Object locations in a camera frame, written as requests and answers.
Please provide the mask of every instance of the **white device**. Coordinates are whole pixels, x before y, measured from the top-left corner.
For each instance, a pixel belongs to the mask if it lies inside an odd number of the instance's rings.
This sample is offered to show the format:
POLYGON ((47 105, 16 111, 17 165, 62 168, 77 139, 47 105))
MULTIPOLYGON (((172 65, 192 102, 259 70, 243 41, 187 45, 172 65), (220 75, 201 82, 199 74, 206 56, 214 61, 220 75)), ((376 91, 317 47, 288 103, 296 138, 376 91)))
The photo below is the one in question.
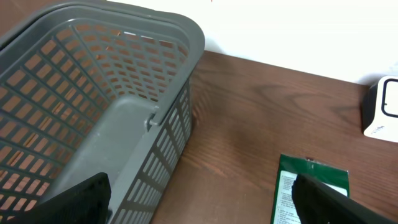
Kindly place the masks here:
POLYGON ((398 77, 381 78, 366 93, 362 104, 363 134, 398 142, 398 77))

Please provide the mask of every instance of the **basket bottom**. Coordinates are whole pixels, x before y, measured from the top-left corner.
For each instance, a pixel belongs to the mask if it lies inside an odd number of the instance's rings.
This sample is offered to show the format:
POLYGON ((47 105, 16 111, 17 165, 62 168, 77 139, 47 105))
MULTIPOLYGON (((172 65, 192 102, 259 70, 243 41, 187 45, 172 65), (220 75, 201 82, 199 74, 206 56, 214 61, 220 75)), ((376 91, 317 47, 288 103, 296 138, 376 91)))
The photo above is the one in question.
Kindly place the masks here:
POLYGON ((108 174, 111 186, 146 133, 144 121, 154 105, 126 96, 115 101, 50 186, 40 203, 62 193, 99 172, 108 174))

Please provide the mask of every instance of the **black object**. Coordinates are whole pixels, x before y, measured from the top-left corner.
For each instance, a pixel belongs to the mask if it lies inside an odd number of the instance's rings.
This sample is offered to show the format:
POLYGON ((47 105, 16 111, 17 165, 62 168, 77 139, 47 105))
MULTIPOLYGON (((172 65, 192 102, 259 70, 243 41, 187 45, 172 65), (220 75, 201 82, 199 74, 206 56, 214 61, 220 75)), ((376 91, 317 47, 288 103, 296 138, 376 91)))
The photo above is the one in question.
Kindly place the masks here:
POLYGON ((393 224, 307 174, 299 174, 292 199, 301 224, 393 224))
POLYGON ((110 198, 108 175, 99 173, 6 223, 104 224, 110 198))
POLYGON ((361 104, 362 112, 362 132, 369 127, 374 120, 374 113, 376 110, 378 83, 370 87, 369 91, 363 97, 361 104))

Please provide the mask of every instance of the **green packet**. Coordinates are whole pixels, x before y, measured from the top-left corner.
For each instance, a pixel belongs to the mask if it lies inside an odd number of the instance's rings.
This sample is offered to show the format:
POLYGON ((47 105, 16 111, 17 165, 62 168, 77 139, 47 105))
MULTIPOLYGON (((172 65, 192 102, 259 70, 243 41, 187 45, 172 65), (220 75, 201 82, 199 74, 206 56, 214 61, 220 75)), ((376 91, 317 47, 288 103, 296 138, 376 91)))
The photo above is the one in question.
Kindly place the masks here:
POLYGON ((297 174, 308 174, 349 197, 348 171, 316 161, 281 154, 274 194, 271 224, 301 223, 292 200, 292 186, 297 174))

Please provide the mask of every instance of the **wooden table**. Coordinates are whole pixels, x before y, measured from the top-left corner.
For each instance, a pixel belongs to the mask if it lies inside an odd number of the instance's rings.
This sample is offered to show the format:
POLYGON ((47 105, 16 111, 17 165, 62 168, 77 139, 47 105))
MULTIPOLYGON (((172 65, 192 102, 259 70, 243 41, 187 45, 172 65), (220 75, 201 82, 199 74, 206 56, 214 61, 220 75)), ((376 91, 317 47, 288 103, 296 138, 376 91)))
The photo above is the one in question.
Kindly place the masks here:
POLYGON ((205 52, 192 136, 152 223, 270 223, 281 153, 349 170, 351 198, 398 221, 398 144, 361 133, 366 86, 205 52))

